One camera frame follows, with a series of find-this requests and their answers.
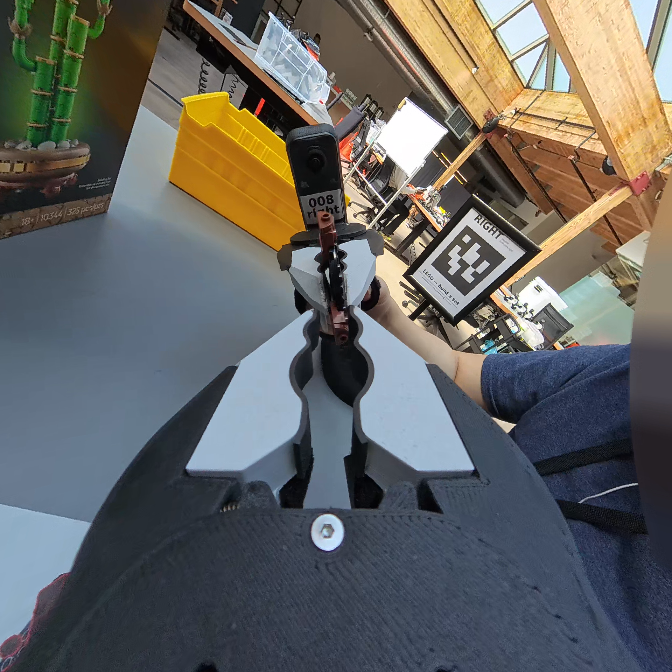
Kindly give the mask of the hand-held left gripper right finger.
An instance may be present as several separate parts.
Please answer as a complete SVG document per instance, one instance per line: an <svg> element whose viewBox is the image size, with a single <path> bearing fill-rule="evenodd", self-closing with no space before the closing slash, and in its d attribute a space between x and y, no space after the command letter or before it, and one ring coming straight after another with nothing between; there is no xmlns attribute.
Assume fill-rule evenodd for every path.
<svg viewBox="0 0 672 672"><path fill-rule="evenodd" d="M351 307L343 347L343 399L352 407L352 447L344 458L349 503L375 509L407 484L420 503L430 483L474 485L477 469L428 364Z"/></svg>

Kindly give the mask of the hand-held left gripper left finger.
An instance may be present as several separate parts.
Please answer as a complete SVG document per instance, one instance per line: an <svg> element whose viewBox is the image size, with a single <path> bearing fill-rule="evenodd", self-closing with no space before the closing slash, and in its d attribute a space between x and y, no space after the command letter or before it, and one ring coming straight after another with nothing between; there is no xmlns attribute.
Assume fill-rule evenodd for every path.
<svg viewBox="0 0 672 672"><path fill-rule="evenodd" d="M186 465L189 475L266 483L278 501L287 483L306 476L313 450L304 389L319 326L309 310L239 362Z"/></svg>

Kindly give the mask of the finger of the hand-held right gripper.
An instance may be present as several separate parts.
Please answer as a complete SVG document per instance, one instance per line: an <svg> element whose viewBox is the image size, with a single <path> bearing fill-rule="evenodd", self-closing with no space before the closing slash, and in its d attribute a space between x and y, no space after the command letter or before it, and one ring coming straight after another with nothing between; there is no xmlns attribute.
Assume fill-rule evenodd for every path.
<svg viewBox="0 0 672 672"><path fill-rule="evenodd" d="M376 257L369 243L340 243L336 262L336 306L359 306L374 280Z"/></svg>
<svg viewBox="0 0 672 672"><path fill-rule="evenodd" d="M294 304L299 314L315 309L327 315L329 301L320 270L321 249L318 247L289 247L288 273L294 286Z"/></svg>

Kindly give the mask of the round black brick plate assembly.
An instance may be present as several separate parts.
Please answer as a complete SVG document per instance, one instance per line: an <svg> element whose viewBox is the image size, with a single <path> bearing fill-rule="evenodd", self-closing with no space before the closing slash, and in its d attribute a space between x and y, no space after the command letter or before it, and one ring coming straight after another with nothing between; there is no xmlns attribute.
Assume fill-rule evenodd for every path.
<svg viewBox="0 0 672 672"><path fill-rule="evenodd" d="M346 304L343 263L333 215L317 212L318 242L321 256L318 270L322 275L326 313L322 330L335 344L344 347L349 340L349 312Z"/></svg>

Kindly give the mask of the person's right forearm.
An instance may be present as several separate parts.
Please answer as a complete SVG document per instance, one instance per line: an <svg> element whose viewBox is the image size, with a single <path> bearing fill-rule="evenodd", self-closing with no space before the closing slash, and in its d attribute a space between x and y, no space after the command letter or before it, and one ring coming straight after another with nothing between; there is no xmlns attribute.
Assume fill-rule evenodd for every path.
<svg viewBox="0 0 672 672"><path fill-rule="evenodd" d="M439 337L418 326L395 303L386 317L386 328L426 363L438 366L475 403L487 410L482 372L485 355L455 351Z"/></svg>

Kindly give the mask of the grey desk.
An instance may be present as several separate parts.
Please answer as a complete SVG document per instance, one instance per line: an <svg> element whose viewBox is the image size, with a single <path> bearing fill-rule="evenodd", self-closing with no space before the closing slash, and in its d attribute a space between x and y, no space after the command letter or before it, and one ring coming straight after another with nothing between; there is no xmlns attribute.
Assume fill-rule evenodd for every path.
<svg viewBox="0 0 672 672"><path fill-rule="evenodd" d="M149 438L298 314L274 250L169 183L140 107L105 214L1 241L1 640Z"/></svg>

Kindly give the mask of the person's right hand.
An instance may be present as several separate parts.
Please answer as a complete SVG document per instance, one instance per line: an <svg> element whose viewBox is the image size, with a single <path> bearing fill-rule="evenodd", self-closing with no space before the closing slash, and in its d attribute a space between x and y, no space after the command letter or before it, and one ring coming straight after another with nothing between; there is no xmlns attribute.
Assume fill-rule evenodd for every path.
<svg viewBox="0 0 672 672"><path fill-rule="evenodd" d="M381 280L377 275L374 276L362 300L361 308L366 315L391 333L408 323L408 318L391 297L385 281Z"/></svg>

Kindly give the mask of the black office chair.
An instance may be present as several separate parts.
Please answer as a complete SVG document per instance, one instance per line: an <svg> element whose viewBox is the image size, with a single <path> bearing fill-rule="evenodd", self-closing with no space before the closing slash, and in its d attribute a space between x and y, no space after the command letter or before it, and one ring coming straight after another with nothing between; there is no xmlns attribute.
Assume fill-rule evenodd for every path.
<svg viewBox="0 0 672 672"><path fill-rule="evenodd" d="M355 105L350 112L335 125L334 130L339 141L339 152L341 158L349 160L352 142L357 135L362 124L371 118L377 110L377 103L370 100L368 103Z"/></svg>
<svg viewBox="0 0 672 672"><path fill-rule="evenodd" d="M407 176L392 159L386 157L372 179L377 194L386 203L391 203L378 220L377 227L385 240L391 240L394 232L409 217L407 196L412 192L407 186Z"/></svg>

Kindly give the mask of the stacked yellow storage bins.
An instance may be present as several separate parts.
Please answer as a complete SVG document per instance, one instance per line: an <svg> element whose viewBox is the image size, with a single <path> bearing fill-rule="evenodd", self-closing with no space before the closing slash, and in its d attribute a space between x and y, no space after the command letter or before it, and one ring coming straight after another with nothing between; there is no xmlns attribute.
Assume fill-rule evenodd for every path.
<svg viewBox="0 0 672 672"><path fill-rule="evenodd" d="M182 102L169 181L275 251L304 231L285 142L226 92Z"/></svg>

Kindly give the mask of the white board on stand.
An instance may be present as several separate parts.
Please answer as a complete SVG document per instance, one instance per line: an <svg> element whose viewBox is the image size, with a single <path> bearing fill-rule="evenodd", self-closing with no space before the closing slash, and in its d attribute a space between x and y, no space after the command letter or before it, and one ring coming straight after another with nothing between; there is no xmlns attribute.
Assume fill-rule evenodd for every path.
<svg viewBox="0 0 672 672"><path fill-rule="evenodd" d="M386 157L392 159L407 176L407 186L412 189L407 198L422 191L414 185L417 173L448 130L433 119L408 97L404 98L389 122L378 127L372 125L366 138L357 147L359 155L346 175L346 180L356 179L371 204L362 215L367 216L368 226L378 229L377 223L391 203L386 203L373 187L372 179Z"/></svg>

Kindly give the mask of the clear plastic compartment organizer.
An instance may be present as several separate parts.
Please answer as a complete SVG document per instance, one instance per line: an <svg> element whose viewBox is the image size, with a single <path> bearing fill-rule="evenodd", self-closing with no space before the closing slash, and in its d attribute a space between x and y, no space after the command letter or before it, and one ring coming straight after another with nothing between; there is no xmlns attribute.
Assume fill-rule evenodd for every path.
<svg viewBox="0 0 672 672"><path fill-rule="evenodd" d="M299 102L326 104L327 71L273 13L268 15L254 61Z"/></svg>

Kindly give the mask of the black framed marker sign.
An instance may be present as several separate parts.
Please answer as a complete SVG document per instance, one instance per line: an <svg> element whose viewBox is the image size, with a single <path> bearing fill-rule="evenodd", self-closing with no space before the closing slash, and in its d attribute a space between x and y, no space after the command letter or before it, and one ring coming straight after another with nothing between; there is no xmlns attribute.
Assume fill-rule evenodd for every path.
<svg viewBox="0 0 672 672"><path fill-rule="evenodd" d="M541 247L474 195L403 274L419 295L416 320L434 308L452 326L541 253Z"/></svg>

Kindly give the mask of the person's blue shirt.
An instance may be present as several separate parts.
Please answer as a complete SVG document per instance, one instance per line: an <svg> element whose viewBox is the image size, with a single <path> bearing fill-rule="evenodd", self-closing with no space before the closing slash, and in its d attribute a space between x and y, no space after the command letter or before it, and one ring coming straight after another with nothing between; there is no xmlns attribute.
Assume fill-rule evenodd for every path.
<svg viewBox="0 0 672 672"><path fill-rule="evenodd" d="M630 346L580 346L487 356L482 390L492 416L542 469L568 519L603 609L645 671L671 670L671 570L643 523L630 422Z"/></svg>

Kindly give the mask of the black bamboo brick set box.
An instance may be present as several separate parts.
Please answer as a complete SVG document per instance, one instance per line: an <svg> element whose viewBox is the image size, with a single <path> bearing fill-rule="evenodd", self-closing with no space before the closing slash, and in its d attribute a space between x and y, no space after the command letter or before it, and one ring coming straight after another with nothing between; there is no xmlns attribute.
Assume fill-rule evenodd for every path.
<svg viewBox="0 0 672 672"><path fill-rule="evenodd" d="M1 2L1 238L107 212L169 1Z"/></svg>

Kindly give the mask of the red black knit fabric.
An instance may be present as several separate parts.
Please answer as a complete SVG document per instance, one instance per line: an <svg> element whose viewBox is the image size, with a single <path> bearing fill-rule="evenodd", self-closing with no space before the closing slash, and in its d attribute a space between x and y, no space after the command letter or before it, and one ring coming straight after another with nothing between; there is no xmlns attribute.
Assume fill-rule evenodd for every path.
<svg viewBox="0 0 672 672"><path fill-rule="evenodd" d="M36 601L27 625L22 630L7 637L1 643L1 671L16 670L21 655L28 647L35 632L53 610L70 575L70 573L62 573L43 587L36 596Z"/></svg>

